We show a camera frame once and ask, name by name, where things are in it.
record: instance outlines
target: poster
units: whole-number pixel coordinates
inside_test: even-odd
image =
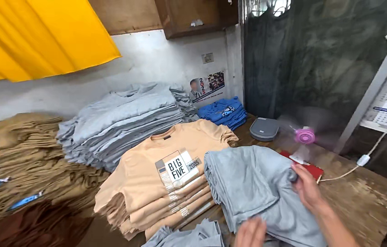
[[[220,71],[207,77],[195,78],[190,81],[190,98],[193,103],[222,94],[219,92],[225,86],[224,72]]]

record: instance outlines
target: white wall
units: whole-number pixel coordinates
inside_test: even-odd
[[[0,81],[0,120],[23,112],[50,112],[68,119],[109,91],[132,83],[171,82],[189,88],[191,79],[222,70],[225,93],[201,104],[235,95],[242,100],[242,78],[235,61],[238,52],[227,55],[238,46],[236,32],[233,28],[175,40],[166,40],[162,30],[113,36],[122,58],[67,75],[19,83]],[[210,52],[214,62],[203,64],[201,55]]]

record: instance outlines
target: wooden table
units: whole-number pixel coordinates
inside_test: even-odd
[[[234,133],[239,137],[239,146],[259,145],[276,151],[286,150],[293,153],[297,144],[285,135],[278,135],[273,142],[259,142],[250,136],[250,126],[255,120],[249,116],[247,122],[237,128]],[[310,162],[325,173],[323,178],[338,177],[356,166],[335,153],[317,145],[309,145],[313,160]],[[365,168],[358,168],[348,176],[320,183],[320,190],[325,199],[340,216],[343,223],[354,234],[362,247],[380,246],[387,234],[387,179]],[[221,206],[215,205],[197,219],[184,226],[181,230],[194,229],[203,219],[217,220],[220,223],[224,242],[232,245],[234,234],[229,233]],[[119,231],[109,233],[106,220],[96,219],[78,247],[90,247],[93,244],[108,246],[139,247],[145,243],[143,233],[138,234],[130,242],[122,238]]]

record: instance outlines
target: dark curtain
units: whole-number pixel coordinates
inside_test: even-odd
[[[292,0],[278,17],[248,13],[247,111],[277,118],[317,106],[347,122],[387,54],[386,34],[387,0]]]

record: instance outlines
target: hand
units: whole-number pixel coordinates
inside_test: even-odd
[[[308,210],[315,213],[324,204],[317,182],[315,182],[312,174],[302,165],[293,164],[291,168],[299,175],[293,187],[299,194],[300,201]]]
[[[235,247],[262,247],[266,232],[267,223],[261,217],[248,219],[236,234]]]

